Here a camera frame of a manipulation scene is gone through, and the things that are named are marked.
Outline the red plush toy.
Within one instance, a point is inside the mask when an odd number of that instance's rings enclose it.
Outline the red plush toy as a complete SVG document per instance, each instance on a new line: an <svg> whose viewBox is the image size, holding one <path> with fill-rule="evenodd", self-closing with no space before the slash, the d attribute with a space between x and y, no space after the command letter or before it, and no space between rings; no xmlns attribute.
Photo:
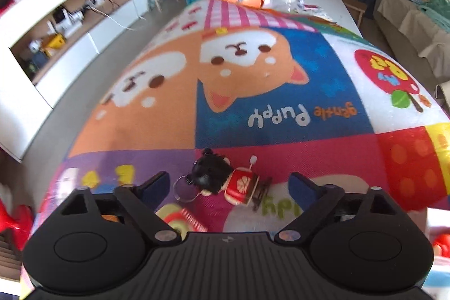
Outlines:
<svg viewBox="0 0 450 300"><path fill-rule="evenodd" d="M450 258L450 234L440 234L435 238L433 252L437 257Z"/></svg>

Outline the pink cardboard box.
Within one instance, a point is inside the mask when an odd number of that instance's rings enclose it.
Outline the pink cardboard box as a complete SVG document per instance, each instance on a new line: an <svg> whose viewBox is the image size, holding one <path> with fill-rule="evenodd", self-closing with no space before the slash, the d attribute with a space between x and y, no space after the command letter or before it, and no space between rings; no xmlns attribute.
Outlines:
<svg viewBox="0 0 450 300"><path fill-rule="evenodd" d="M422 288L433 299L450 300L449 225L449 211L425 210L424 234L432 244L434 260Z"/></svg>

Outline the colourful cartoon play mat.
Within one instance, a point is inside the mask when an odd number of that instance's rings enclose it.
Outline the colourful cartoon play mat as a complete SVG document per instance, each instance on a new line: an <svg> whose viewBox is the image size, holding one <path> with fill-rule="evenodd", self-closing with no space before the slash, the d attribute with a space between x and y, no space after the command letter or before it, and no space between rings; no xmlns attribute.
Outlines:
<svg viewBox="0 0 450 300"><path fill-rule="evenodd" d="M204 149L270 177L257 211L179 202ZM114 196L160 171L208 232L153 244ZM345 196L303 244L291 173ZM221 0L184 9L92 111L24 248L29 299L433 299L412 214L449 207L449 116L395 59L342 27Z"/></svg>

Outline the grey sofa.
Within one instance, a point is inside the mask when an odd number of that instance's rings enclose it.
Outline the grey sofa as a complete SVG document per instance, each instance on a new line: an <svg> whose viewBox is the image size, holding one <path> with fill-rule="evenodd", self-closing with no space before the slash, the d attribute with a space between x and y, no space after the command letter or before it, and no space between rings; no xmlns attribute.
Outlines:
<svg viewBox="0 0 450 300"><path fill-rule="evenodd" d="M428 0L376 0L374 18L397 61L441 104L449 103L449 32L418 6Z"/></svg>

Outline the white tv cabinet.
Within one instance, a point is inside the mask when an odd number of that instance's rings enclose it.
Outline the white tv cabinet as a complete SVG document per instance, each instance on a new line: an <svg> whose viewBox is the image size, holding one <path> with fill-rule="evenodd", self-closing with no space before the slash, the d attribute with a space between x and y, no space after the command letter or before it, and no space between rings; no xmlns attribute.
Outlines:
<svg viewBox="0 0 450 300"><path fill-rule="evenodd" d="M72 83L147 0L17 0L1 14L1 148L20 161Z"/></svg>

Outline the green cloth on sofa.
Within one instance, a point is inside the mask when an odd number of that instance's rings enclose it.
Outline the green cloth on sofa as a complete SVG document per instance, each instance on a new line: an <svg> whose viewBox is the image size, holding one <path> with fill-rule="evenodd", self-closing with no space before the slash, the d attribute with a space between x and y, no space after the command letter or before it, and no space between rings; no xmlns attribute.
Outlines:
<svg viewBox="0 0 450 300"><path fill-rule="evenodd" d="M420 4L418 9L443 30L450 31L449 0L428 0Z"/></svg>

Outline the black hair doll keychain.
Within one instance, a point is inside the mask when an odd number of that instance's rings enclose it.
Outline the black hair doll keychain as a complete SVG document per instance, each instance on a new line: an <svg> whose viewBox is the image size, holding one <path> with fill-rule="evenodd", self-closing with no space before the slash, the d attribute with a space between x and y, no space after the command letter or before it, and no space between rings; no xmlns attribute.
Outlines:
<svg viewBox="0 0 450 300"><path fill-rule="evenodd" d="M197 197L224 195L227 202L234 206L251 206L255 212L267 197L272 179L262 179L253 171L257 162L255 155L249 159L246 167L234 167L225 155L210 148L202 151L192 165L192 170L180 176L172 185L174 197L179 202L193 202ZM183 197L178 190L180 182L195 188L193 197Z"/></svg>

